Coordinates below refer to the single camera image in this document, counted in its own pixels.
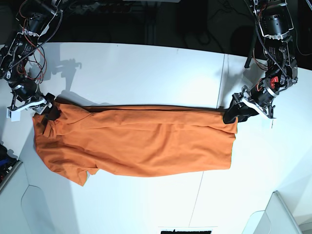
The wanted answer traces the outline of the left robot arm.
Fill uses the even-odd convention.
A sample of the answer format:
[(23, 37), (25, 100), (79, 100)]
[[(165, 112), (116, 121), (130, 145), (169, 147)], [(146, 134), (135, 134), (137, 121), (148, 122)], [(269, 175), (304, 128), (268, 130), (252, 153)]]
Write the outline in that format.
[(260, 42), (267, 65), (260, 64), (265, 76), (252, 87), (243, 86), (232, 95), (229, 108), (223, 115), (225, 124), (245, 122), (249, 117), (261, 115), (273, 119), (273, 100), (297, 83), (293, 21), (285, 0), (249, 0), (249, 10), (255, 21), (251, 48), (245, 63), (248, 68), (254, 58), (256, 42)]

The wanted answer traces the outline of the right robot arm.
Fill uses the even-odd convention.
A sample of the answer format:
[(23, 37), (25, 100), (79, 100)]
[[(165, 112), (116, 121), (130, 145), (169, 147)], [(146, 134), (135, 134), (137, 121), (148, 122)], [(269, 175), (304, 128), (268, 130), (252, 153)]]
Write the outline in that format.
[(6, 116), (12, 121), (19, 121), (21, 111), (28, 109), (48, 120), (60, 116), (55, 96), (51, 93), (44, 95), (39, 88), (47, 62), (39, 65), (39, 74), (34, 78), (27, 74), (25, 66), (35, 52), (45, 55), (42, 47), (51, 37), (44, 42), (39, 42), (39, 38), (47, 32), (53, 19), (58, 17), (62, 22), (61, 4), (60, 0), (25, 0), (16, 15), (19, 29), (0, 50), (0, 77), (8, 83), (13, 95), (11, 105), (6, 109)]

